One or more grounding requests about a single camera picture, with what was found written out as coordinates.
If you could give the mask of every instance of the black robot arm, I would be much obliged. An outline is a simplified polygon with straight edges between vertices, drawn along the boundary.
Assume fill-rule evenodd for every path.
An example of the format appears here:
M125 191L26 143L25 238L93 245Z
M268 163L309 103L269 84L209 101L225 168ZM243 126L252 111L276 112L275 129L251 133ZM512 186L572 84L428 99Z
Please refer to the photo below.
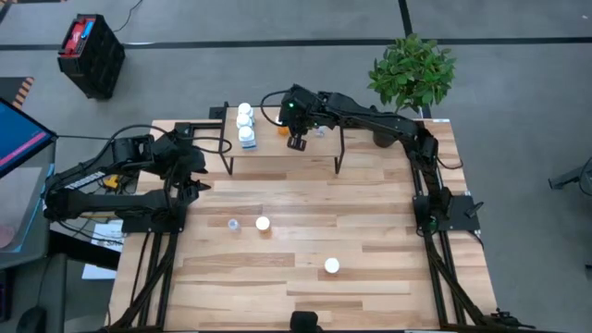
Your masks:
M438 219L450 218L452 195L442 186L438 174L438 140L422 123L406 117L378 112L355 103L351 97L337 92L310 92L294 85L285 93L279 120L290 129L289 146L305 147L302 135L312 126L360 127L391 135L401 142L412 165L424 177L429 192L429 212Z
M146 171L165 180L162 190L143 195L89 194L79 188L109 175L131 176ZM187 206L209 187L191 180L191 173L207 173L204 154L191 138L172 130L158 140L152 135L113 139L93 159L49 178L44 194L44 216L52 221L77 218L85 212L114 212L123 219L123 232L177 232L184 225ZM178 190L170 197L171 188Z

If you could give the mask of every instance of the computer screen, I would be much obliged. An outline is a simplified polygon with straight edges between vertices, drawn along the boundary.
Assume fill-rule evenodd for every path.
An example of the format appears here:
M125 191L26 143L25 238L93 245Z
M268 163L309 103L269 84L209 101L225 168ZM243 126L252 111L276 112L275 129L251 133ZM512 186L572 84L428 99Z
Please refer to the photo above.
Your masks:
M55 139L51 130L0 98L0 178Z

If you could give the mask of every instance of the potted plant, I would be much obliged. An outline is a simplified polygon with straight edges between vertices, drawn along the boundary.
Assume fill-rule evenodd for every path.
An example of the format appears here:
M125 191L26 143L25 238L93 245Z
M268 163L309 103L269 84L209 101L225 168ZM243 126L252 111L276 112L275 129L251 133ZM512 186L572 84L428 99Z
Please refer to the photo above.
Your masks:
M383 105L394 100L395 114L404 108L419 113L423 106L439 105L454 79L456 59L449 53L450 49L440 51L436 41L424 42L414 33L397 39L387 46L381 60L374 60L374 69L368 72L372 80L368 88L380 95ZM395 142L392 136L374 136L381 147Z

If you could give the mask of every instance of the wooden table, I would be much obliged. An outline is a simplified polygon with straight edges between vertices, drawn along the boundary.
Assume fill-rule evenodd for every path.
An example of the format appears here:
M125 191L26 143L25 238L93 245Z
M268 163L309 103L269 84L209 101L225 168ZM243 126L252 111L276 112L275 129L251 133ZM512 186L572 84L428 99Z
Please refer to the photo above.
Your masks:
M171 130L175 122L154 125ZM442 161L458 163L450 123L425 124L439 139ZM210 173L200 178L213 188L192 204L179 236L166 329L288 329L294 310L317 312L325 329L438 327L424 243L415 235L409 161L399 143L381 149L370 131L344 132L339 175L326 158L296 156L245 158L230 176L218 155L206 155ZM218 134L205 129L196 136ZM452 191L466 191L461 169L441 172ZM139 192L162 186L158 177L141 173ZM272 223L266 236L254 227L261 215ZM240 221L241 233L228 230L230 218ZM143 238L125 241L110 303L114 320L130 303ZM450 243L462 286L485 314L494 312L481 246L461 231L450 232ZM328 257L341 263L336 276L323 270ZM453 322L450 291L442 285Z
M271 119L279 115L279 107L266 107L265 113ZM314 130L310 130L307 135L302 136L307 141L306 149L303 152L288 148L288 136L280 136L278 127L270 124L263 116L261 108L254 109L255 140L257 142L256 150L244 150L239 141L239 129L237 128L237 107L227 108L226 118L223 124L224 139L232 143L232 150L225 153L224 156L230 157L230 164L227 166L228 173L232 175L235 157L333 157L335 162L335 173L339 173L341 161L343 158L343 136L340 128L336 130L326 130L324 137L314 135Z

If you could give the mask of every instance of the black box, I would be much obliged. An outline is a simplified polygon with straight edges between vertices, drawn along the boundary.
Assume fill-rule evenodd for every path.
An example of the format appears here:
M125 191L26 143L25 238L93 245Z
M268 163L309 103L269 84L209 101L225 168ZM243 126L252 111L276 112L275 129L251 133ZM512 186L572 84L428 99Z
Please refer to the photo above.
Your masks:
M78 14L58 54L60 70L88 98L111 98L126 54L102 15Z

